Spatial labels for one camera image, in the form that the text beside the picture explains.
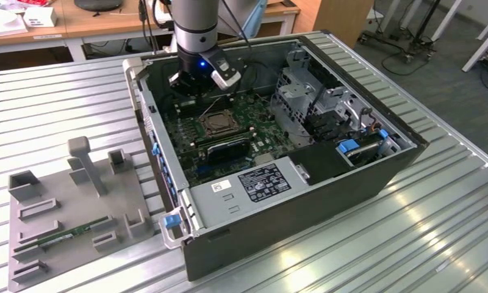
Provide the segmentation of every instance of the blue tab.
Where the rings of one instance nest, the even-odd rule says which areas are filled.
[[[179,226],[180,223],[182,223],[180,215],[168,215],[164,217],[164,226],[167,229]]]
[[[383,137],[383,139],[389,138],[390,133],[387,132],[387,130],[385,129],[381,130],[381,136]]]
[[[154,147],[152,147],[152,155],[159,155],[162,153],[160,151],[160,145],[158,144],[158,142],[154,143]]]
[[[357,143],[357,141],[354,139],[346,140],[339,144],[339,149],[340,151],[346,154],[349,151],[355,150],[357,148],[359,148],[359,144]]]

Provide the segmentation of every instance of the gray fixture post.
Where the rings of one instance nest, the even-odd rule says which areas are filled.
[[[88,177],[91,178],[92,184],[96,188],[99,196],[107,194],[107,187],[102,182],[95,164],[92,163],[88,153],[91,152],[91,144],[86,136],[76,137],[68,140],[68,153],[71,156],[80,159],[83,167],[87,171]]]

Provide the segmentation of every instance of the metal table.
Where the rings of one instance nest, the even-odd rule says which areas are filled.
[[[414,166],[378,197],[196,282],[158,234],[26,292],[488,291],[488,155],[334,36],[308,38],[431,142]],[[154,219],[164,211],[136,127],[122,59],[0,72],[0,291],[7,174],[67,168],[70,137],[134,155]]]

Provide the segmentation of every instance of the white sticker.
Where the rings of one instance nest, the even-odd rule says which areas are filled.
[[[224,180],[224,181],[220,181],[220,182],[212,184],[214,192],[219,192],[224,189],[228,189],[230,187],[231,187],[230,180]]]
[[[32,38],[35,38],[35,40],[43,40],[44,38],[62,38],[62,35],[38,35]]]

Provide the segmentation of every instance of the white box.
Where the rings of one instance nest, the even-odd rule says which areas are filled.
[[[0,37],[3,37],[4,35],[23,34],[26,32],[27,27],[20,15],[11,23],[0,24]]]
[[[377,32],[378,25],[382,25],[383,18],[385,15],[371,9],[367,15],[365,31]]]
[[[28,27],[54,27],[56,19],[54,7],[30,7],[26,9],[24,21]]]

